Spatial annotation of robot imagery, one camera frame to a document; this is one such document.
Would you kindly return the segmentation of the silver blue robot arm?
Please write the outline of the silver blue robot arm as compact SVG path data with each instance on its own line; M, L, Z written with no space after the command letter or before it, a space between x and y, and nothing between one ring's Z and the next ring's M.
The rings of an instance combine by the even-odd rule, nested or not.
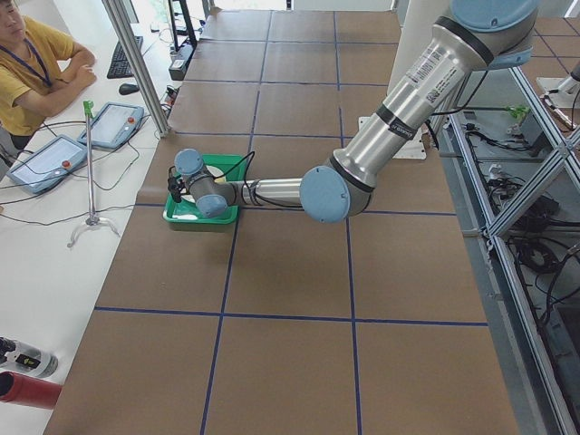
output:
M509 68L531 55L536 1L452 1L432 39L349 144L300 179L219 182L194 149L177 153L168 171L175 202L190 195L203 218L233 206L300 208L322 223L340 222L370 204L384 166L466 76Z

